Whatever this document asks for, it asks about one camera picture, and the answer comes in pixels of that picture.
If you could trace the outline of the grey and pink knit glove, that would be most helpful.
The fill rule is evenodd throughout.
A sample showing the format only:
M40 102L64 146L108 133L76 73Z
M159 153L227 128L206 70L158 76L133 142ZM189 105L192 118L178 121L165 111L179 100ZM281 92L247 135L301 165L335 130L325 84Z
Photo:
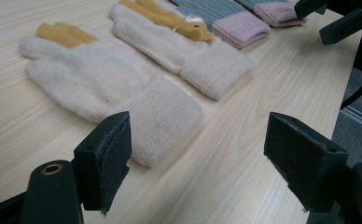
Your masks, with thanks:
M266 37L270 26L234 0L170 0L184 15L202 17L212 33L243 49Z
M253 11L259 18L274 28L303 25L307 19L299 19L294 4L288 0L236 0Z

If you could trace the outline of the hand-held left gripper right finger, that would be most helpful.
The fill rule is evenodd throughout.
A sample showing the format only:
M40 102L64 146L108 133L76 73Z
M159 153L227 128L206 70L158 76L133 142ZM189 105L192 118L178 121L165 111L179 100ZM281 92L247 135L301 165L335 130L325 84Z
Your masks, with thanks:
M264 155L303 207L328 212L347 178L349 154L298 119L271 112Z

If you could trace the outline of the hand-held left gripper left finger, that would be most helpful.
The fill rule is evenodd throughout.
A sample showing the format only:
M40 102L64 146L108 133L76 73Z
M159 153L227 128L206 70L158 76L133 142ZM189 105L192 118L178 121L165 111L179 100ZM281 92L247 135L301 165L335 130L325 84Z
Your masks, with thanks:
M129 173L132 135L129 112L105 118L74 150L79 201L87 211L106 214Z

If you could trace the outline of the cream and yellow fleece glove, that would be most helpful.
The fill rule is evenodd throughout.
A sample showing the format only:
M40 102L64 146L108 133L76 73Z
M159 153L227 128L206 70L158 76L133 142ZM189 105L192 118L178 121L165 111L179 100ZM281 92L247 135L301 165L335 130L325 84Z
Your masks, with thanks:
M218 37L211 42L189 39L121 3L112 6L109 16L115 36L209 98L221 99L253 69L245 53Z
M132 157L153 167L202 120L188 94L147 57L88 26L41 24L19 43L26 74L65 109L91 122L130 114Z

